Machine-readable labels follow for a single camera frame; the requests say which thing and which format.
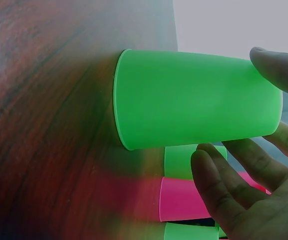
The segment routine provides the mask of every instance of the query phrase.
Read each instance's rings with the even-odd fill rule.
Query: green plastic cup
[[[215,226],[194,226],[166,223],[164,240],[218,240]]]
[[[270,135],[283,105],[250,60],[187,52],[125,50],[113,94],[129,150]]]
[[[165,147],[165,177],[192,180],[190,158],[196,148],[197,144]],[[215,146],[215,148],[227,160],[227,149],[224,146]]]

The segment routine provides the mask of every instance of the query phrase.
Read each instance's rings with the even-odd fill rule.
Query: fingernail
[[[262,47],[254,47],[254,50],[256,51],[267,51],[266,49],[262,48]]]
[[[209,145],[211,145],[210,143],[201,143],[201,144],[198,144],[197,145],[197,149],[200,149],[200,150],[204,150],[204,149],[207,149],[207,147],[209,147]]]

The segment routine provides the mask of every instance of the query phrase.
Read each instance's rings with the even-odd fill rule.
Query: wood grain
[[[163,150],[126,151],[127,48],[176,51],[169,0],[0,0],[0,239],[163,239]]]

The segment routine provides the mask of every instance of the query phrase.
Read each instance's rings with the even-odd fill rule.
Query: human hand
[[[251,60],[271,83],[288,92],[288,53],[252,49]],[[288,156],[288,125],[264,137]],[[224,142],[250,176],[272,194],[249,186],[211,144],[192,155],[195,185],[205,205],[230,240],[288,238],[288,167],[250,139]]]

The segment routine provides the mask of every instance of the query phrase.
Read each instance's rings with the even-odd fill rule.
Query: plastic cup
[[[218,228],[166,223],[164,240],[218,240]]]
[[[187,52],[125,50],[113,94],[129,150],[270,135],[283,105],[250,60]]]
[[[190,158],[196,148],[196,144],[166,147],[164,156],[165,177],[192,180]],[[215,146],[215,148],[227,160],[227,149],[224,146]]]
[[[239,175],[250,185],[263,192],[265,188],[253,181],[246,172]],[[192,180],[164,177],[159,197],[161,222],[211,218]]]

